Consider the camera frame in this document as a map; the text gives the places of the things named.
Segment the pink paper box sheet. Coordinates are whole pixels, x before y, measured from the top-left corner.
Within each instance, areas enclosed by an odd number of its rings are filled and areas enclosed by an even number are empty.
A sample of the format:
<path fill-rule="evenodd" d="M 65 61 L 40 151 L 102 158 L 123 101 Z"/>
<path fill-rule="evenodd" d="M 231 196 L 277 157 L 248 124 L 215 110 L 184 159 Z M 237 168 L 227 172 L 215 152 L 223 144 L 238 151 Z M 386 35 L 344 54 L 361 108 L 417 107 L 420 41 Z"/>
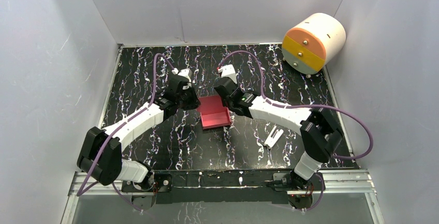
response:
<path fill-rule="evenodd" d="M 219 95 L 200 97 L 200 113 L 203 130 L 231 125 L 231 117 L 227 107 L 223 106 Z"/>

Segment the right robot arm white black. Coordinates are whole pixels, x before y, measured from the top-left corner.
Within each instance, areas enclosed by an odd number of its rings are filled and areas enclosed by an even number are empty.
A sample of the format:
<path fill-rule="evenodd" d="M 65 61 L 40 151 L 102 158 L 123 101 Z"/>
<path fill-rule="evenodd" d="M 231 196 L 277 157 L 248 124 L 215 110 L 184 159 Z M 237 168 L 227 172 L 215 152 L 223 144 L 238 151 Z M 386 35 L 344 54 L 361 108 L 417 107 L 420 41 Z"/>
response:
<path fill-rule="evenodd" d="M 341 126 L 328 106 L 282 105 L 263 98 L 258 92 L 244 92 L 229 77 L 221 78 L 214 89 L 223 106 L 236 115 L 272 122 L 300 135 L 304 152 L 296 166 L 289 173 L 274 173 L 272 181 L 267 183 L 276 191 L 306 189 L 344 138 Z"/>

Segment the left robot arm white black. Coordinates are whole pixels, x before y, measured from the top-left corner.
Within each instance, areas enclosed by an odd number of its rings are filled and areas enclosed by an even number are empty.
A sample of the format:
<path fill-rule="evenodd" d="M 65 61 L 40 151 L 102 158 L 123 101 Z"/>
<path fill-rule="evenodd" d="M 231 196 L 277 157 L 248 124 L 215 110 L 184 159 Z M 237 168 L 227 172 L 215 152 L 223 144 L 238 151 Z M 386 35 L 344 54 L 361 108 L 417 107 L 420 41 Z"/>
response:
<path fill-rule="evenodd" d="M 168 77 L 168 85 L 154 97 L 152 104 L 126 119 L 100 129 L 93 127 L 85 135 L 78 156 L 77 167 L 104 186 L 116 180 L 135 183 L 142 191 L 152 189 L 155 184 L 154 171 L 140 161 L 123 159 L 122 152 L 147 130 L 174 116 L 179 109 L 193 110 L 200 106 L 192 87 L 191 70 L 182 69 Z"/>

